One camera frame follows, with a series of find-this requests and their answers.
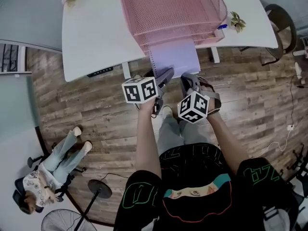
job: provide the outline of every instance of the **black pole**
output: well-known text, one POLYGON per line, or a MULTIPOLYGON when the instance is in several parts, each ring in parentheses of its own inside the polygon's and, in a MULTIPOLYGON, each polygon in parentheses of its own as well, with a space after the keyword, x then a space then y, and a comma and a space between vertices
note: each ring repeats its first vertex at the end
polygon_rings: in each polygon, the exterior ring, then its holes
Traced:
POLYGON ((95 193, 94 196, 92 197, 91 202, 89 203, 89 205, 88 205, 86 211, 85 211, 85 212, 83 213, 83 215, 81 216, 81 219, 80 219, 80 221, 78 222, 77 226, 75 227, 74 231, 78 231, 78 229, 79 229, 79 227, 80 227, 80 225, 81 225, 83 219, 86 217, 87 213, 89 212, 90 208, 92 207, 92 204, 94 203, 94 201, 95 201, 95 199, 96 199, 96 197, 98 196, 99 193, 100 193, 99 191, 96 191, 96 193, 95 193))
POLYGON ((3 70, 4 70, 4 55, 5 55, 5 46, 6 46, 6 44, 3 46, 3 53, 2 53, 2 70, 1 70, 1 72, 3 72, 3 70))
POLYGON ((11 44, 11 48, 10 48, 10 65, 9 65, 9 72, 11 71, 11 66, 12 66, 12 49, 13 49, 13 45, 11 44))

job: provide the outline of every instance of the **purple paper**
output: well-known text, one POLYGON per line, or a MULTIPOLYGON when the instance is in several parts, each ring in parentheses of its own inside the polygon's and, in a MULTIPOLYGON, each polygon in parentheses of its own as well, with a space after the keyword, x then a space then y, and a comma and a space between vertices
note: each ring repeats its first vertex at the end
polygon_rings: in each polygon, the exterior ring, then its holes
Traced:
POLYGON ((200 64, 193 40, 179 39, 150 47, 150 59, 154 76, 162 75, 169 68, 174 68, 173 78, 180 77, 184 72, 197 74, 200 64))

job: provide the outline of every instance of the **desk leg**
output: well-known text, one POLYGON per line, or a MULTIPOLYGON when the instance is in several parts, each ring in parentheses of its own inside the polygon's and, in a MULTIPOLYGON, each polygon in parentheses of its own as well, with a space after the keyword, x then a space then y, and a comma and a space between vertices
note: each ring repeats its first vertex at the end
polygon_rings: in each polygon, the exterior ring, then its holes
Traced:
POLYGON ((212 51, 214 63, 219 64, 220 63, 220 59, 219 59, 217 48, 216 47, 211 47, 211 51, 212 51))
POLYGON ((129 64, 128 62, 122 63, 122 69, 125 79, 130 79, 130 70, 129 70, 129 64))

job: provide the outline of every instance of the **floral shirt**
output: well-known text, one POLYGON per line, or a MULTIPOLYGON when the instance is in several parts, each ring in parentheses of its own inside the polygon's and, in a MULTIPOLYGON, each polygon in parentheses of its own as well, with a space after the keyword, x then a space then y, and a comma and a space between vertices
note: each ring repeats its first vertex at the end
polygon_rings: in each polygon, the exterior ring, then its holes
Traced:
POLYGON ((23 185, 25 191, 31 191, 34 193, 37 199, 37 206, 45 207, 50 204, 49 194, 46 189, 42 187, 39 181, 39 170, 28 174, 23 180, 23 185))

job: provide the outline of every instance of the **blue pen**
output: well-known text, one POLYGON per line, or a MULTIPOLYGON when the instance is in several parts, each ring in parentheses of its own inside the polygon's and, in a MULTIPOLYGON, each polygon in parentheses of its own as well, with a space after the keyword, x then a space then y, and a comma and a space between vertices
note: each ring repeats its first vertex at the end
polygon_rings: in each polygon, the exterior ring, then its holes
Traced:
POLYGON ((222 25, 220 25, 220 26, 218 27, 218 29, 223 29, 223 28, 227 28, 227 27, 228 27, 227 24, 222 24, 222 25))

